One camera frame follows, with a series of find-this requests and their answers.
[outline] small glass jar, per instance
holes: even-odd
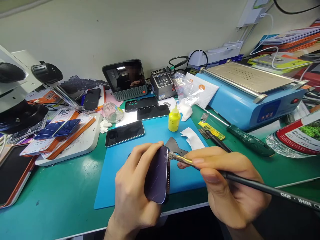
[[[124,116],[122,109],[118,108],[112,102],[106,102],[103,104],[103,112],[106,115],[107,121],[110,123],[117,123]]]

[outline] red button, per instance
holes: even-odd
[[[299,98],[295,98],[291,101],[291,104],[297,103],[299,101]]]

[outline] blue separator machine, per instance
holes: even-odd
[[[301,87],[308,82],[232,61],[201,68],[196,76],[219,86],[209,106],[243,131],[291,113],[305,93]]]

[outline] blue silicone mat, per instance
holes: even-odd
[[[94,209],[114,206],[114,178],[116,177],[117,171],[125,163],[133,147],[143,143],[155,143],[161,140],[166,143],[170,137],[173,137],[181,149],[190,152],[191,147],[187,143],[186,137],[182,137],[180,133],[187,127],[190,127],[199,136],[205,147],[208,146],[191,118],[186,122],[180,122],[179,129],[176,132],[170,132],[168,130],[168,117],[150,119],[143,121],[142,123],[145,129],[144,136],[107,149],[94,203]],[[171,161],[170,165],[170,193],[177,193],[205,186],[203,178],[198,170],[193,167],[179,169],[177,161],[174,160]]]

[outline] purple phone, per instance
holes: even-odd
[[[147,199],[159,204],[166,202],[170,189],[170,161],[168,148],[162,146],[154,155],[144,183]]]

